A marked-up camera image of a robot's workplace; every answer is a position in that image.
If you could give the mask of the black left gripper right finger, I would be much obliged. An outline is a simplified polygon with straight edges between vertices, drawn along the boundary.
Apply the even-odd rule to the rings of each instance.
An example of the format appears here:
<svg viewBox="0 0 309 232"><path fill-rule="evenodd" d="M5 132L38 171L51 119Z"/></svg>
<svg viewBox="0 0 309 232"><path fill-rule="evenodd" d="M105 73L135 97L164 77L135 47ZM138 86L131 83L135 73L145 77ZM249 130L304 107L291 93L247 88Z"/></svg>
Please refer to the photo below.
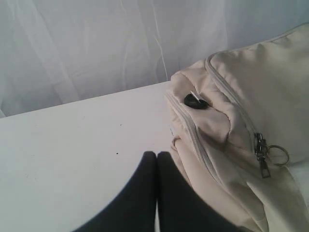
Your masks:
<svg viewBox="0 0 309 232"><path fill-rule="evenodd" d="M169 152L157 156L162 232L209 232L208 206L184 179Z"/></svg>

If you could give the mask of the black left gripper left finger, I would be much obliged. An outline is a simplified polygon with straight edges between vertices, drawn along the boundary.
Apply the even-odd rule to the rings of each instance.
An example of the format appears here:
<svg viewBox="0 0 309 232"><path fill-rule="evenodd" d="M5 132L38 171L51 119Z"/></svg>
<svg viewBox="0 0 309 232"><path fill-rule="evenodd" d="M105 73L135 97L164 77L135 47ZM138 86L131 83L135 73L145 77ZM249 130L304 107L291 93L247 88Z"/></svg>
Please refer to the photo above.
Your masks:
<svg viewBox="0 0 309 232"><path fill-rule="evenodd" d="M130 180L97 215L77 232L154 232L157 194L156 154L143 153Z"/></svg>

